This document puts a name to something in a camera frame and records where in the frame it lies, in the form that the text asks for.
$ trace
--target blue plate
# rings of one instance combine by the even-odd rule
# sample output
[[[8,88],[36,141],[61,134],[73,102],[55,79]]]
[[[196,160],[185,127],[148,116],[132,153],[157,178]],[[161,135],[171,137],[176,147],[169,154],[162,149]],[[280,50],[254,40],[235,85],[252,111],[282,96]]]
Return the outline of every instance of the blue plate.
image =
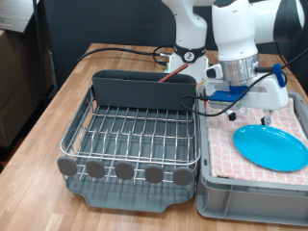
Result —
[[[234,133],[233,143],[249,161],[261,167],[294,171],[308,165],[306,146],[289,133],[273,127],[242,127]]]

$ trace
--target wooden tabletop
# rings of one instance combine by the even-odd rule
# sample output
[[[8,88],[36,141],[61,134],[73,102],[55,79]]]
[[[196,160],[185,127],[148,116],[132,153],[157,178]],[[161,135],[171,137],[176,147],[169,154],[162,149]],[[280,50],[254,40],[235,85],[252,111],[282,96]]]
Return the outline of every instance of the wooden tabletop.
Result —
[[[153,47],[93,44],[152,52]],[[217,52],[207,52],[215,63]],[[279,57],[261,55],[263,66],[279,62]],[[304,227],[204,218],[196,209],[195,197],[173,204],[161,214],[91,208],[85,199],[65,187],[57,167],[63,156],[60,141],[91,84],[91,76],[101,69],[164,71],[152,57],[122,52],[100,52],[86,57],[71,73],[59,93],[21,144],[0,175],[0,230],[306,230]],[[289,90],[308,98],[295,77]]]

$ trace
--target electrical wire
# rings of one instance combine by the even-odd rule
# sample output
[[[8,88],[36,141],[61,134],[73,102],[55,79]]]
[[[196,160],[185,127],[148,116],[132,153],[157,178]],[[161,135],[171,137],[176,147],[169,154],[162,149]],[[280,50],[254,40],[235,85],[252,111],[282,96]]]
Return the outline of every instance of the electrical wire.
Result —
[[[278,45],[278,42],[275,43],[276,45],[276,50],[277,50],[277,53],[282,61],[283,64],[287,64],[287,61],[284,59],[284,57],[282,56],[281,52],[280,52],[280,48],[279,48],[279,45]],[[297,76],[295,75],[295,73],[293,72],[293,70],[291,69],[291,67],[288,65],[288,68],[289,70],[291,71],[291,73],[297,78]]]
[[[99,49],[95,49],[92,50],[88,53],[86,53],[85,55],[81,56],[77,61],[75,66],[82,61],[86,56],[89,56],[93,53],[96,52],[100,52],[100,51],[110,51],[110,50],[114,50],[114,51],[123,51],[123,52],[130,52],[130,53],[134,53],[134,54],[138,54],[138,55],[148,55],[148,56],[161,56],[159,53],[155,53],[155,52],[141,52],[141,51],[136,51],[136,50],[130,50],[130,49],[125,49],[125,48],[115,48],[115,47],[107,47],[107,48],[99,48]]]
[[[286,63],[285,65],[283,65],[281,67],[281,69],[286,68],[288,65],[294,63],[295,61],[297,61],[299,58],[301,58],[302,56],[304,56],[305,54],[308,53],[308,49],[305,50],[304,52],[302,52],[301,54],[299,54],[298,56],[296,56],[294,59],[292,59],[291,61],[289,61],[288,63]],[[288,78],[287,75],[282,71],[283,75],[285,76],[285,84],[287,85],[288,83]],[[268,76],[272,75],[273,71],[269,72],[268,74],[263,75],[262,77],[260,77],[258,80],[256,80],[253,84],[251,84],[232,104],[230,104],[228,107],[226,107],[225,109],[223,109],[222,111],[220,111],[219,113],[216,114],[211,114],[211,115],[207,115],[205,113],[201,113],[199,111],[196,111],[194,109],[191,109],[190,107],[188,107],[187,105],[185,105],[183,103],[183,99],[186,98],[196,98],[196,99],[203,99],[202,96],[195,96],[195,95],[185,95],[182,98],[180,98],[180,104],[186,108],[187,110],[191,111],[192,113],[201,115],[201,116],[208,116],[208,117],[213,117],[213,116],[220,116],[222,114],[224,114],[226,111],[228,111],[229,109],[231,109],[234,105],[236,105],[236,103],[238,103],[247,93],[249,90],[251,90],[252,87],[254,87],[257,83],[259,83],[260,81],[264,80],[265,78],[267,78]]]
[[[159,47],[157,47],[157,48],[153,51],[153,60],[155,61],[155,63],[160,64],[160,65],[167,65],[167,62],[158,61],[158,60],[155,58],[155,55],[154,55],[155,52],[157,52],[159,49],[162,49],[162,48],[174,48],[174,45],[163,45],[163,46],[159,46]]]

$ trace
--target pink dish towel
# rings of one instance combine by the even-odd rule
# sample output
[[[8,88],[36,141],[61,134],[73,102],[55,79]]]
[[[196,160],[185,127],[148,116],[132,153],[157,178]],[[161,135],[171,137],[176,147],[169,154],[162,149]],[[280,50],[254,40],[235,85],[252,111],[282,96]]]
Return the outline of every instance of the pink dish towel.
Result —
[[[207,104],[206,112],[214,114],[219,110]],[[264,115],[263,110],[252,109],[248,115],[238,115],[234,122],[229,121],[226,114],[206,118],[211,175],[249,181],[308,185],[308,166],[293,172],[269,170],[251,163],[233,144],[233,134],[237,129],[249,124],[261,124],[261,118]],[[295,115],[292,98],[286,108],[274,112],[271,118],[271,126],[295,136],[308,147],[307,137]]]

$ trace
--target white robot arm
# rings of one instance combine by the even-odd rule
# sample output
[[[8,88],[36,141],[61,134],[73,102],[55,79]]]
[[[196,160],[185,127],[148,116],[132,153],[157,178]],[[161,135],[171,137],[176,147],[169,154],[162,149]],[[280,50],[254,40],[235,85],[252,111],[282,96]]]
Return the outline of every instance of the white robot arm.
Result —
[[[298,0],[217,0],[212,12],[219,64],[205,70],[206,93],[213,107],[225,108],[264,75],[255,72],[260,67],[256,43],[294,39],[304,26],[304,13]],[[232,110],[281,110],[288,102],[286,87],[272,74]]]
[[[212,6],[215,0],[162,0],[172,11],[176,22],[175,52],[170,57],[169,71],[184,63],[190,66],[182,71],[201,82],[208,65],[205,55],[207,23],[193,13],[193,6]]]

